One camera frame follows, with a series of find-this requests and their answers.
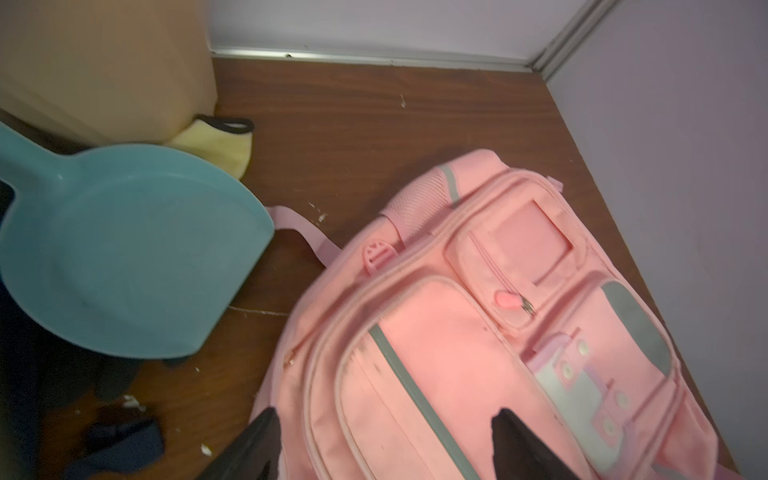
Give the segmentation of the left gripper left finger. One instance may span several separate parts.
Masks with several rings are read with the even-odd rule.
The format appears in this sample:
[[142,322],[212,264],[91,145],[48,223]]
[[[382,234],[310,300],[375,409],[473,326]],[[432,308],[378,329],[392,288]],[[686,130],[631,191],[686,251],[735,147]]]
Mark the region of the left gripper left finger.
[[274,407],[264,409],[197,480],[276,480],[281,426]]

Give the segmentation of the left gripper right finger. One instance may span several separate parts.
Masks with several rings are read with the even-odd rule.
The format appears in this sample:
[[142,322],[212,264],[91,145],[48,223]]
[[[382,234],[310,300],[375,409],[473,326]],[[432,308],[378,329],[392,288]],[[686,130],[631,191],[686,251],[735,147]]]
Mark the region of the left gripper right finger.
[[511,410],[492,419],[493,464],[499,480],[576,480],[574,472]]

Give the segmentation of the pink backpack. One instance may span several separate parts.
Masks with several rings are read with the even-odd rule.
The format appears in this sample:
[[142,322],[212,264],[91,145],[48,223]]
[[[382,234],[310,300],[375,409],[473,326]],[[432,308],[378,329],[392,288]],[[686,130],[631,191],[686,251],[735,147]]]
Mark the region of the pink backpack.
[[732,477],[668,332],[556,180],[476,150],[344,247],[269,213],[325,267],[253,407],[277,411],[277,479],[493,479],[503,408],[579,479]]

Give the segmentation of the navy blue backpack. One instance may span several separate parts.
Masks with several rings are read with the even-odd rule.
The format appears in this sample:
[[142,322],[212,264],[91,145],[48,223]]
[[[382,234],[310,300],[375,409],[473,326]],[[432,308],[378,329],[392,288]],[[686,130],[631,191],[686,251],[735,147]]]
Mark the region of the navy blue backpack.
[[98,354],[39,327],[1,291],[1,476],[49,479],[48,452],[68,451],[59,479],[133,474],[159,460],[158,421],[116,402],[140,361]]

